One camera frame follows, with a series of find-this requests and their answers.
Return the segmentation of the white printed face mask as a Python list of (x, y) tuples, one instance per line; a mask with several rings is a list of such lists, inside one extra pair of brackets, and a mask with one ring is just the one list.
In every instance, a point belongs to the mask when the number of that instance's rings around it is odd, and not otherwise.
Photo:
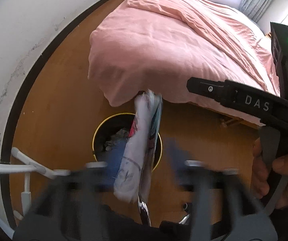
[(135, 118), (114, 182), (114, 195), (125, 202), (148, 201), (162, 112), (162, 96), (151, 90), (135, 98)]

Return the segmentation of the chrome chair base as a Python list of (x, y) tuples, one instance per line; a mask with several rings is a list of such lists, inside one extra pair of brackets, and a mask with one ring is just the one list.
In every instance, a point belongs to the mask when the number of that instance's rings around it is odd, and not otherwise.
[[(147, 204), (141, 199), (140, 196), (137, 197), (137, 206), (139, 211), (139, 216), (143, 225), (151, 226), (151, 219), (149, 215), (149, 209)], [(191, 219), (191, 210), (192, 203), (187, 202), (183, 204), (183, 210), (186, 212), (186, 215), (178, 222), (180, 225), (188, 225)]]

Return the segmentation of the black yellow trash bin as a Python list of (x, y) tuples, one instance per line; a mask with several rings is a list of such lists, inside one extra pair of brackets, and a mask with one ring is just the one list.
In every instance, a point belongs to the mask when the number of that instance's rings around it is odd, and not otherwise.
[(118, 113), (100, 123), (92, 139), (92, 153), (96, 161), (104, 161), (104, 152), (109, 141), (117, 136), (127, 136), (131, 130), (134, 113)]

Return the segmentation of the pink bed blanket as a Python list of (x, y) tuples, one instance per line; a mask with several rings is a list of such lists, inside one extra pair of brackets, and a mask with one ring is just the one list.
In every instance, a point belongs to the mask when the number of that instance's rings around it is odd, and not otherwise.
[(191, 77), (231, 80), (279, 95), (269, 39), (238, 10), (209, 0), (125, 0), (90, 35), (88, 77), (111, 106), (151, 90), (258, 125), (190, 93)]

